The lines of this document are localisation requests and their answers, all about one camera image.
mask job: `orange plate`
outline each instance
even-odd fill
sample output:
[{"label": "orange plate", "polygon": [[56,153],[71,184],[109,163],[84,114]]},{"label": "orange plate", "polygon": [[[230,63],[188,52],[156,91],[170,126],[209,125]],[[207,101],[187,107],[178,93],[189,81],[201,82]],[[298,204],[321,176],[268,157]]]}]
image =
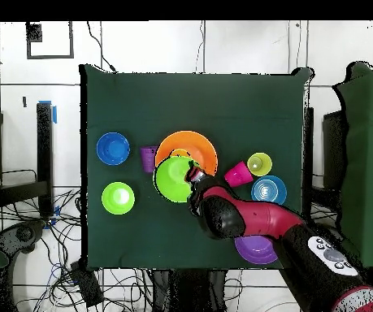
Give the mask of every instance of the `orange plate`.
[{"label": "orange plate", "polygon": [[180,131],[174,132],[162,141],[158,147],[155,163],[156,166],[162,160],[171,155],[173,150],[183,149],[208,174],[215,175],[218,166],[218,158],[214,146],[198,132]]}]

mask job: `lime green bowl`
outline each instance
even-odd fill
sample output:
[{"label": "lime green bowl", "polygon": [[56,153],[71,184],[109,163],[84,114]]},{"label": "lime green bowl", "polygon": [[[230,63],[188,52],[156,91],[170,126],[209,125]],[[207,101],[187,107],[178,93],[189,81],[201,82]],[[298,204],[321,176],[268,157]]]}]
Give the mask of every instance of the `lime green bowl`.
[{"label": "lime green bowl", "polygon": [[124,215],[134,206],[134,192],[123,182],[108,184],[102,192],[104,208],[113,215]]},{"label": "lime green bowl", "polygon": [[184,180],[190,166],[189,162],[199,166],[189,157],[172,156],[164,159],[154,170],[153,180],[156,190],[172,202],[186,202],[192,192]]}]

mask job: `floor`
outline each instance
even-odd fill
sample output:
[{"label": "floor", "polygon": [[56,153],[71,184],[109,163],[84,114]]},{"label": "floor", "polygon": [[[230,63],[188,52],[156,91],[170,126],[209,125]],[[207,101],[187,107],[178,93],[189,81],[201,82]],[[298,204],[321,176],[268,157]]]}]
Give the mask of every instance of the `floor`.
[{"label": "floor", "polygon": [[[27,59],[24,23],[0,23],[0,107],[4,114],[2,165],[4,171],[36,170],[36,104],[50,100],[57,106],[54,135],[55,205],[80,188],[80,77],[78,64],[91,63],[119,72],[206,72],[206,73],[290,73],[309,66],[315,77],[310,85],[310,106],[314,107],[314,184],[321,185],[323,148],[321,119],[340,109],[331,86],[345,78],[353,61],[373,65],[373,21],[154,21],[73,22],[74,58]],[[69,54],[67,22],[41,22],[42,42],[32,43],[33,55]],[[202,32],[205,32],[205,44]],[[4,175],[4,184],[29,182],[32,172]],[[56,228],[68,224],[65,217],[78,217],[75,195],[62,209]],[[22,215],[31,216],[32,203],[17,204]],[[16,222],[14,210],[0,209],[0,231]],[[73,220],[68,222],[77,225]],[[67,227],[69,262],[80,256],[80,228]],[[14,296],[20,312],[120,312],[125,300],[130,308],[143,312],[144,297],[132,284],[139,271],[98,271],[107,301],[86,308],[73,287],[69,293],[56,292],[57,302],[42,300],[55,281],[54,266],[59,262],[58,242],[50,229],[28,254],[20,254],[15,266]],[[229,271],[225,287],[228,312],[301,312],[278,271]],[[151,288],[149,279],[145,283]],[[70,297],[77,304],[70,305]],[[146,304],[145,312],[150,312]]]}]

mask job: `yellow-green cup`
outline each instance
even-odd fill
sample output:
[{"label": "yellow-green cup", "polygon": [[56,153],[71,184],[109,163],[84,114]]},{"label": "yellow-green cup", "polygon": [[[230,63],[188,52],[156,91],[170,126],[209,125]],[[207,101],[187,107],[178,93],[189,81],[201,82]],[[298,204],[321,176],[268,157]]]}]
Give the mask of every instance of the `yellow-green cup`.
[{"label": "yellow-green cup", "polygon": [[273,167],[273,162],[268,154],[258,152],[248,158],[247,167],[253,175],[265,176]]},{"label": "yellow-green cup", "polygon": [[124,215],[134,206],[134,192],[123,182],[108,184],[102,192],[101,201],[113,215]]}]

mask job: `power strip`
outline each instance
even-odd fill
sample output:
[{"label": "power strip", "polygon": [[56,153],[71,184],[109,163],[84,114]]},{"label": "power strip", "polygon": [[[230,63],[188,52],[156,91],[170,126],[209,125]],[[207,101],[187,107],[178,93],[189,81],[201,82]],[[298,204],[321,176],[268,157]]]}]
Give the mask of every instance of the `power strip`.
[{"label": "power strip", "polygon": [[93,271],[80,267],[78,261],[71,264],[72,280],[80,288],[80,295],[86,302],[86,307],[98,305],[104,301],[104,294]]}]

